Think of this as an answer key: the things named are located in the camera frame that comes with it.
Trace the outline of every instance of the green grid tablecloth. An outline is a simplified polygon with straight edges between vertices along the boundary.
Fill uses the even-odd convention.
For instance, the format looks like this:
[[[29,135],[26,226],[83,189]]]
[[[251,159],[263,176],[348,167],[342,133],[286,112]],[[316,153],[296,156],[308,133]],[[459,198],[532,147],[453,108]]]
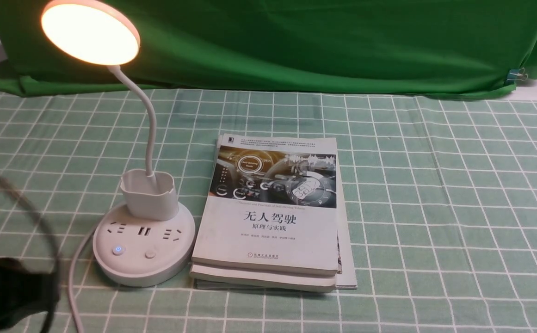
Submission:
[[[338,139],[359,288],[326,296],[202,291],[187,271],[112,284],[86,250],[75,278],[88,332],[522,333],[537,331],[537,102],[311,93],[148,91],[156,168],[203,211],[221,132]],[[127,92],[0,93],[0,172],[53,224],[66,264],[142,168],[145,112]],[[0,199],[0,256],[48,268],[43,239]],[[73,332],[67,300],[53,332]],[[42,317],[14,331],[37,331]]]

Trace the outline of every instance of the white cable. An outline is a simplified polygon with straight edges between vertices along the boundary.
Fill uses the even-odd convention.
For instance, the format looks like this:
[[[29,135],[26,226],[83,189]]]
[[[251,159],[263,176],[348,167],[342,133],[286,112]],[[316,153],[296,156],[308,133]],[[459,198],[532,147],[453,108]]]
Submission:
[[[84,327],[83,323],[81,322],[80,313],[77,309],[77,305],[75,303],[75,296],[73,294],[73,275],[75,272],[75,264],[77,263],[77,259],[80,257],[82,251],[85,248],[85,245],[95,232],[96,228],[98,227],[99,223],[96,223],[93,228],[89,231],[88,234],[85,235],[83,240],[81,241],[80,246],[78,246],[77,250],[75,251],[75,254],[73,255],[73,259],[71,259],[71,264],[69,266],[69,278],[67,282],[67,293],[69,297],[69,306],[71,307],[71,317],[73,318],[73,321],[75,322],[75,328],[77,329],[77,333],[84,333]]]
[[[155,132],[157,129],[157,120],[155,118],[154,106],[144,93],[141,88],[139,88],[134,82],[132,82],[121,70],[120,66],[108,66],[108,70],[118,78],[120,82],[126,85],[133,93],[136,93],[141,101],[145,104],[147,108],[147,114],[149,117],[149,138],[147,141],[147,150],[145,153],[145,170],[147,172],[147,177],[154,176],[153,169],[153,155],[154,155],[154,145],[155,145]]]

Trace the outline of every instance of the black cable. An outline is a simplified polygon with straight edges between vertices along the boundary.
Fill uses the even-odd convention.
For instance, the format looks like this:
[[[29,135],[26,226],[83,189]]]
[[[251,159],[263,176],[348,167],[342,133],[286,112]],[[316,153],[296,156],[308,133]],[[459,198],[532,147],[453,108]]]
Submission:
[[[36,225],[40,229],[40,232],[42,232],[42,234],[44,234],[44,236],[46,237],[46,241],[50,250],[50,255],[54,260],[54,267],[51,272],[51,275],[55,281],[53,287],[58,288],[61,285],[61,259],[59,257],[59,245],[56,242],[52,229],[50,229],[50,225],[44,219],[42,214],[38,213],[34,205],[21,192],[16,190],[13,185],[11,185],[6,179],[2,177],[0,177],[0,188],[4,192],[6,192],[8,196],[10,196],[11,200],[13,200],[15,204],[18,204],[28,213],[28,215],[30,215],[32,221],[36,223]],[[55,318],[56,305],[58,302],[58,292],[56,290],[53,290],[53,293],[50,293],[50,295],[51,297],[48,300],[48,312],[46,314],[46,318],[44,318],[44,323],[42,324],[42,329],[40,329],[40,333],[48,333]]]

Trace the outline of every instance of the green cloth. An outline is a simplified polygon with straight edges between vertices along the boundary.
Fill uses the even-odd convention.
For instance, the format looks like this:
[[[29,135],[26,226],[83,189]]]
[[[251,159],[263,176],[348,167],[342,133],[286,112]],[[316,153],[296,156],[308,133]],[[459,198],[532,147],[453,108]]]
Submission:
[[[0,0],[0,89],[22,96],[124,89],[56,49],[48,0]],[[106,0],[137,26],[123,66],[146,88],[424,93],[492,98],[537,79],[537,0]]]

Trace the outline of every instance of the binder clip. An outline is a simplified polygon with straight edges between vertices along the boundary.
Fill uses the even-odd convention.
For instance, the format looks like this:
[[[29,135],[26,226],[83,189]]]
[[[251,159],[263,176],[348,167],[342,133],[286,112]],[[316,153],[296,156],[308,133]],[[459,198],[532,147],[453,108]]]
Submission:
[[[525,81],[528,78],[528,74],[525,72],[525,68],[511,69],[507,74],[507,80],[505,84],[514,84],[516,81]]]

